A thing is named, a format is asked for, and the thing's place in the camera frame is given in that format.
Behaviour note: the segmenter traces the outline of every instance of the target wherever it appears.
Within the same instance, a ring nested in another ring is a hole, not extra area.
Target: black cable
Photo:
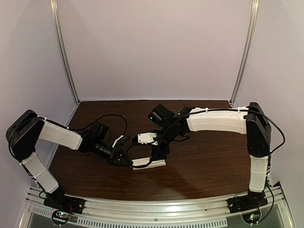
[[[188,140],[190,138],[190,136],[186,135],[183,139],[180,139],[180,140],[173,140],[173,142],[177,142],[177,143],[181,143],[181,142],[184,142],[186,140]]]
[[[87,163],[89,163],[90,165],[97,166],[97,165],[101,164],[101,163],[104,161],[103,158],[99,157],[99,158],[101,158],[101,161],[100,161],[100,162],[98,162],[98,163],[96,163],[96,164],[90,163],[90,162],[87,160],[87,158],[88,158],[88,156],[89,156],[90,154],[91,154],[91,152],[89,152],[89,153],[85,156],[85,161],[86,161]]]
[[[105,117],[108,117],[108,116],[117,116],[117,117],[120,117],[120,118],[123,119],[124,125],[125,125],[123,135],[125,135],[125,133],[127,132],[127,129],[128,129],[128,123],[127,123],[127,120],[125,119],[125,117],[122,116],[122,115],[118,115],[118,114],[106,114],[106,115],[100,116],[100,117],[97,118],[95,121],[101,120],[102,118],[105,118]],[[79,128],[79,129],[70,128],[70,130],[71,130],[71,131],[83,131],[83,130],[87,129],[89,126],[91,126],[95,121],[91,122],[91,123],[88,124],[86,127]]]
[[[107,141],[105,141],[104,143],[108,143],[111,140],[112,132],[111,132],[110,128],[108,129],[108,132],[109,132],[109,139]]]
[[[42,197],[42,196],[41,196],[41,193],[44,193],[44,191],[42,190],[42,191],[39,193],[39,198],[40,198],[40,199],[43,199],[43,200],[46,200],[47,198]]]
[[[264,219],[267,218],[267,216],[270,214],[270,212],[271,212],[271,210],[272,210],[272,208],[274,207],[274,204],[275,204],[275,196],[274,196],[273,192],[272,192],[271,189],[270,189],[270,186],[269,186],[268,181],[266,182],[266,185],[267,185],[267,187],[268,187],[268,189],[269,189],[269,191],[270,191],[270,194],[271,194],[271,196],[272,196],[272,204],[271,204],[271,207],[270,207],[269,211],[267,212],[267,214],[259,221],[259,223],[262,222]]]

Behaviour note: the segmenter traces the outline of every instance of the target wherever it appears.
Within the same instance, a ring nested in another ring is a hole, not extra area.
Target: brown wooden surface
[[[104,114],[121,114],[129,123],[127,134],[133,137],[157,129],[147,115],[159,103],[175,112],[183,106],[229,107],[227,101],[82,102],[70,127],[86,126]],[[104,118],[102,122],[112,130],[112,143],[123,131],[123,122],[116,117]],[[150,153],[150,147],[144,146],[134,148],[130,156],[147,157]],[[90,163],[101,160],[94,154],[88,156]],[[246,191],[250,159],[246,136],[205,131],[191,133],[185,142],[172,142],[165,167],[133,171],[106,161],[93,166],[86,162],[86,154],[59,147],[50,171],[73,195],[113,200],[181,200]]]

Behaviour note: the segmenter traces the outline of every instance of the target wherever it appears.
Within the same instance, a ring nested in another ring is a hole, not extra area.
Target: purple-white wall
[[[80,100],[231,97],[252,0],[58,0]]]
[[[295,219],[304,224],[304,1],[260,1],[256,33],[237,105],[250,101],[284,131],[286,144],[272,157]],[[273,127],[272,148],[282,138]]]
[[[49,0],[0,1],[0,227],[15,228],[30,180],[8,151],[7,128],[27,109],[66,124],[75,107]],[[39,142],[46,164],[52,144]]]

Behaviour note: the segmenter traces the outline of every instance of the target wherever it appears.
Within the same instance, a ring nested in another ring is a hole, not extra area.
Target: small white object
[[[38,139],[56,143],[72,150],[77,150],[82,142],[80,134],[48,121],[44,122]]]
[[[59,185],[52,174],[47,170],[35,152],[27,159],[22,161],[22,164],[28,169],[30,174],[41,184],[46,192],[52,193]]]
[[[115,147],[116,143],[118,142],[118,140],[120,140],[121,138],[123,137],[123,135],[119,136],[117,139],[115,139],[113,145],[112,145],[112,148]]]
[[[268,156],[256,158],[250,156],[250,191],[262,192],[265,188],[265,180],[268,173]]]
[[[133,161],[134,166],[145,165],[150,161],[150,157],[134,159],[132,161]],[[160,166],[165,166],[165,165],[166,165],[165,160],[157,160],[157,161],[152,161],[152,163],[145,168],[133,168],[133,170],[149,169],[149,168],[155,168],[155,167],[160,167]]]
[[[142,134],[138,134],[137,137],[138,137],[138,143],[140,144],[151,143],[151,145],[155,145],[155,146],[158,145],[158,143],[155,141],[155,138],[157,137],[156,133],[152,133],[152,132],[142,133]]]

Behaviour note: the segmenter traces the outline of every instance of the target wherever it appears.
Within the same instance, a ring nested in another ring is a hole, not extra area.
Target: robotic arm
[[[145,168],[156,160],[165,160],[170,153],[169,143],[177,136],[197,131],[228,131],[247,135],[247,150],[251,159],[248,195],[228,200],[231,213],[266,205],[264,188],[270,170],[271,126],[258,103],[231,109],[182,108],[176,114],[161,104],[148,116],[160,131],[142,133],[134,144],[150,144],[152,157]]]
[[[12,156],[45,192],[44,204],[67,213],[81,213],[84,200],[65,196],[64,189],[38,158],[35,145],[37,140],[45,140],[79,152],[94,152],[110,164],[120,164],[122,157],[127,159],[122,146],[129,137],[119,137],[111,147],[102,142],[107,131],[106,125],[93,122],[88,130],[78,133],[27,110],[7,130],[6,138]]]

